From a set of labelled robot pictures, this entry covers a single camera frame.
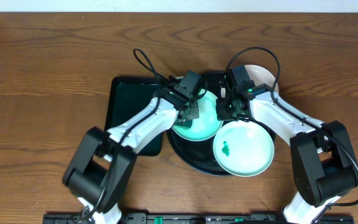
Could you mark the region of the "green sponge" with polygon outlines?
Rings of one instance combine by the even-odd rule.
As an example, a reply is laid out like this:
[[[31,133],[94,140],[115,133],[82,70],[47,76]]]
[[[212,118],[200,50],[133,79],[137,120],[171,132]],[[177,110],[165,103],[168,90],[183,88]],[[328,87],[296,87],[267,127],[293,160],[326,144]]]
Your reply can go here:
[[[192,120],[187,120],[187,121],[184,121],[180,124],[180,126],[184,129],[190,129],[193,125],[193,121]]]

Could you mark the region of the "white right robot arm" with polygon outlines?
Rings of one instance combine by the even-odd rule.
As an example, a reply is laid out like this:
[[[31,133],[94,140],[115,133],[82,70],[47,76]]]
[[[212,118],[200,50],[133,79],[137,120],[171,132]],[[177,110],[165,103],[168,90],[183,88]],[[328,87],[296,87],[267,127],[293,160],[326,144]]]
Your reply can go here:
[[[216,113],[226,125],[214,137],[213,152],[231,174],[251,177],[267,169],[274,154],[269,132],[289,145],[297,193],[283,210],[286,222],[316,223],[358,187],[358,163],[345,126],[305,115],[274,87],[253,81],[224,84]],[[346,205],[357,204],[358,199]]]

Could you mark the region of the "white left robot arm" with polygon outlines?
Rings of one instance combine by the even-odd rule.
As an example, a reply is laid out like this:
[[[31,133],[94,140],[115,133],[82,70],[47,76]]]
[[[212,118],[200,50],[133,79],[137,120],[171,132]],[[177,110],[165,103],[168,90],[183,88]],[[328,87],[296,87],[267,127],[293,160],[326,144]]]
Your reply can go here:
[[[185,118],[206,88],[157,90],[148,105],[119,126],[89,129],[74,153],[62,182],[84,205],[79,223],[117,223],[118,202],[141,150]]]

